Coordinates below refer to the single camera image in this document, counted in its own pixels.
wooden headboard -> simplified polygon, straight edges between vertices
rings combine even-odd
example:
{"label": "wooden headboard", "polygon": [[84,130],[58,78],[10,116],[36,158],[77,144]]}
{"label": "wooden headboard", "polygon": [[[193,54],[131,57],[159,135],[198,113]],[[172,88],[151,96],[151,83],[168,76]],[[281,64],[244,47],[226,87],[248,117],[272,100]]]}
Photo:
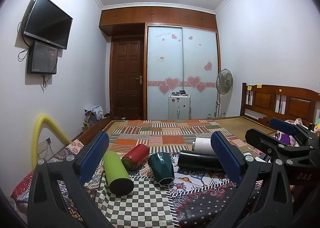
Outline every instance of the wooden headboard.
{"label": "wooden headboard", "polygon": [[[314,123],[317,101],[320,101],[320,93],[313,90],[279,85],[247,85],[244,82],[240,116],[246,116],[268,127],[272,117],[281,120],[301,118],[303,124],[308,127],[310,123]],[[264,114],[266,117],[257,119],[248,116],[247,113],[245,115],[245,109]]]}

yellow tube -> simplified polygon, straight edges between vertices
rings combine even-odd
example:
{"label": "yellow tube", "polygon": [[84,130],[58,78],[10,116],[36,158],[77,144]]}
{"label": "yellow tube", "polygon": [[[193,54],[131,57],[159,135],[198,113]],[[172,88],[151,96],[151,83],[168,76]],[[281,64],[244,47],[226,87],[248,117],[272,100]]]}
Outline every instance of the yellow tube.
{"label": "yellow tube", "polygon": [[71,141],[66,137],[65,134],[59,129],[57,124],[47,115],[41,115],[37,121],[35,128],[33,130],[32,136],[32,149],[31,149],[31,159],[32,159],[32,169],[35,169],[38,162],[38,140],[40,134],[40,128],[43,122],[49,124],[49,126],[55,131],[57,137],[65,144],[69,145]]}

blue gripper pad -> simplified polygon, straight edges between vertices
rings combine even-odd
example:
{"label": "blue gripper pad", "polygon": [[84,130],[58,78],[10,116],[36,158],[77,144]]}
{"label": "blue gripper pad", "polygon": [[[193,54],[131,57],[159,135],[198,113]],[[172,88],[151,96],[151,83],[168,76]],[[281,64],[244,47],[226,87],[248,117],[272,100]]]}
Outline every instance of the blue gripper pad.
{"label": "blue gripper pad", "polygon": [[80,184],[84,185],[84,183],[90,181],[108,146],[108,134],[99,131],[94,139],[77,154],[75,172],[78,174]]}
{"label": "blue gripper pad", "polygon": [[292,124],[290,124],[288,122],[279,120],[277,118],[270,119],[269,120],[269,125],[270,125],[271,128],[273,128],[275,130],[279,130],[279,131],[281,131],[283,133],[286,133],[286,134],[288,134],[290,136],[293,136],[296,133],[294,125],[292,125]]}
{"label": "blue gripper pad", "polygon": [[229,179],[240,184],[245,166],[241,151],[236,146],[231,145],[221,131],[212,133],[211,147],[218,156]]}

frosted glass door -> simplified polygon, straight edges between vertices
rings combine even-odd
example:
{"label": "frosted glass door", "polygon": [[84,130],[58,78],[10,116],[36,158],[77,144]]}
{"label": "frosted glass door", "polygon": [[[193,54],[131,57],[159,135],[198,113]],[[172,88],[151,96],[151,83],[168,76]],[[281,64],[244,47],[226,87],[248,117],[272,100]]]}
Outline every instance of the frosted glass door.
{"label": "frosted glass door", "polygon": [[182,28],[148,28],[148,120],[168,119],[168,96],[183,88]]}
{"label": "frosted glass door", "polygon": [[191,119],[213,118],[217,89],[216,33],[183,28],[184,90],[191,96]]}

wall-mounted tv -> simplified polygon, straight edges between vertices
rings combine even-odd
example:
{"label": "wall-mounted tv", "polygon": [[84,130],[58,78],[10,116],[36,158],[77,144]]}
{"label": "wall-mounted tv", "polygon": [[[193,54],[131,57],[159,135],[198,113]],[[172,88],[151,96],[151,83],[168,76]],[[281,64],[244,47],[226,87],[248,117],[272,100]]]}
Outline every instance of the wall-mounted tv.
{"label": "wall-mounted tv", "polygon": [[72,17],[50,0],[36,0],[23,34],[61,49],[67,49]]}

